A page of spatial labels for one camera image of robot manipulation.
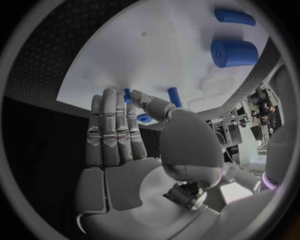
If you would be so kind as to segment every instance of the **blue object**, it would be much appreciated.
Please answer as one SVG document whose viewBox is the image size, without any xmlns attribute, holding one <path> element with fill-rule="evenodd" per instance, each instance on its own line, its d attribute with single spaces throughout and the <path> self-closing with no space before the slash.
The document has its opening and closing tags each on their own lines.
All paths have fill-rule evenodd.
<svg viewBox="0 0 300 240">
<path fill-rule="evenodd" d="M 249 41 L 214 40 L 210 46 L 214 63 L 220 68 L 255 65 L 259 52 Z"/>
<path fill-rule="evenodd" d="M 169 94 L 169 98 L 170 98 L 171 103 L 174 104 L 177 108 L 181 108 L 182 103 L 181 103 L 180 98 L 179 98 L 177 87 L 171 87 L 167 90 L 167 92 Z"/>
<path fill-rule="evenodd" d="M 216 8 L 214 10 L 214 15 L 216 19 L 221 23 L 237 23 L 247 24 L 251 26 L 256 25 L 256 21 L 253 16 L 244 12 Z"/>
<path fill-rule="evenodd" d="M 152 121 L 152 117 L 150 117 L 148 114 L 140 114 L 136 118 L 138 121 L 142 122 L 143 124 L 149 123 Z"/>
<path fill-rule="evenodd" d="M 127 104 L 131 104 L 131 100 L 130 100 L 130 89 L 129 89 L 129 88 L 125 88 L 124 101 L 125 101 L 125 103 L 127 103 Z"/>
</svg>

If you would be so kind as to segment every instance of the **purple light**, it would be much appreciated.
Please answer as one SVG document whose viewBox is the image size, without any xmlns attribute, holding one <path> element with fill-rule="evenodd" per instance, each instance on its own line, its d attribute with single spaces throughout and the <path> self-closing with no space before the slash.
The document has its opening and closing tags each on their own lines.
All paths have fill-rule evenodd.
<svg viewBox="0 0 300 240">
<path fill-rule="evenodd" d="M 262 174 L 262 181 L 269 189 L 271 189 L 271 190 L 276 189 L 276 186 L 274 186 L 273 184 L 271 184 L 269 182 L 265 172 Z"/>
</svg>

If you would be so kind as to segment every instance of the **white tabletop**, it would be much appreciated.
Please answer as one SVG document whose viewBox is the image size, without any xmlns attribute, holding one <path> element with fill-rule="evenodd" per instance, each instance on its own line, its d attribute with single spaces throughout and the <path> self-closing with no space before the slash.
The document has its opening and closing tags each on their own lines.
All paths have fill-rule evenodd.
<svg viewBox="0 0 300 240">
<path fill-rule="evenodd" d="M 253 66 L 216 67 L 212 41 L 249 41 L 261 55 L 268 34 L 259 22 L 218 22 L 215 7 L 243 10 L 234 0 L 145 0 L 126 8 L 81 49 L 57 100 L 90 110 L 93 95 L 109 87 L 168 101 L 167 90 L 177 87 L 185 108 L 200 112 L 221 106 Z"/>
</svg>

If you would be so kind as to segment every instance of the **blue foam cylinder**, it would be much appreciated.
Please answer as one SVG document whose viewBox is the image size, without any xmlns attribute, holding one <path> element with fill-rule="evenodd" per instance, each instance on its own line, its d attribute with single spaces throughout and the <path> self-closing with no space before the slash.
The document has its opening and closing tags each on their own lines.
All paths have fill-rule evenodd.
<svg viewBox="0 0 300 240">
<path fill-rule="evenodd" d="M 130 100 L 130 89 L 129 88 L 125 88 L 124 101 L 127 104 L 131 103 L 131 100 Z"/>
<path fill-rule="evenodd" d="M 249 41 L 214 40 L 210 52 L 219 68 L 255 65 L 259 60 L 257 48 Z"/>
<path fill-rule="evenodd" d="M 150 117 L 148 114 L 140 114 L 136 117 L 136 119 L 143 124 L 149 123 L 152 121 L 152 117 Z"/>
<path fill-rule="evenodd" d="M 177 87 L 171 87 L 167 90 L 169 94 L 169 98 L 172 104 L 174 104 L 177 108 L 182 107 L 182 103 L 179 98 Z"/>
<path fill-rule="evenodd" d="M 251 26 L 256 25 L 255 19 L 251 15 L 244 12 L 216 8 L 214 10 L 214 15 L 221 23 L 237 23 Z"/>
</svg>

